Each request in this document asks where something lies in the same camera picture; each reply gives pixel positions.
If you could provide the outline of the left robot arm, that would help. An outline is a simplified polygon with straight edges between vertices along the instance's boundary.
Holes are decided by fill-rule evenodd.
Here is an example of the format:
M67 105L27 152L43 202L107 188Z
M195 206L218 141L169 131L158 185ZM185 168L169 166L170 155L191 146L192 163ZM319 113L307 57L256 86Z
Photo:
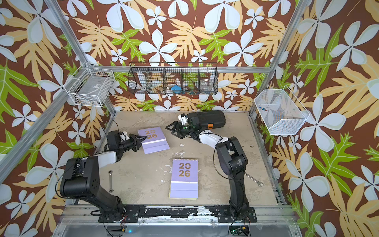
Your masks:
M137 152L147 138L118 130L109 132L103 152L67 161L59 187L60 196L80 199L97 207L100 221L121 222L126 217L123 203L120 197L101 186L99 169L119 162L127 151Z

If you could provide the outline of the purple desk calendar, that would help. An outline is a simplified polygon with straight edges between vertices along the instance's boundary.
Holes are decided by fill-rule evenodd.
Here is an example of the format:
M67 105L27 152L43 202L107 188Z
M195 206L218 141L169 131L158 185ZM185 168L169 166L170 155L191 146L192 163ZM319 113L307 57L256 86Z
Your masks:
M139 129L138 134L140 136L147 136L147 139L142 142L145 155L170 149L166 137L160 127Z
M173 160L169 197L198 199L198 160Z

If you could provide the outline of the purple desk calendar front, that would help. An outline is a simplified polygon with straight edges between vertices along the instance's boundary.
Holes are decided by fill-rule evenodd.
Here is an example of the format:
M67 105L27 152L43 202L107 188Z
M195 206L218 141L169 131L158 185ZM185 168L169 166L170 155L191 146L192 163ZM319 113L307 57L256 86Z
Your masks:
M173 160L169 197L198 199L198 160Z

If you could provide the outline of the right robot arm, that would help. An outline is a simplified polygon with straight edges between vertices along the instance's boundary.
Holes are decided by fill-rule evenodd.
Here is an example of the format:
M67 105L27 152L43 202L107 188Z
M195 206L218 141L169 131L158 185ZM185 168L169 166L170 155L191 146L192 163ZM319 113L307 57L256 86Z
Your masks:
M220 167L226 175L224 178L229 180L231 216L236 221L242 221L250 211L244 185L248 159L236 137L227 138L211 131L224 127L225 124L226 117L222 111L205 111L181 114L177 121L167 125L165 129L180 139L192 138L214 149L214 154L217 154Z

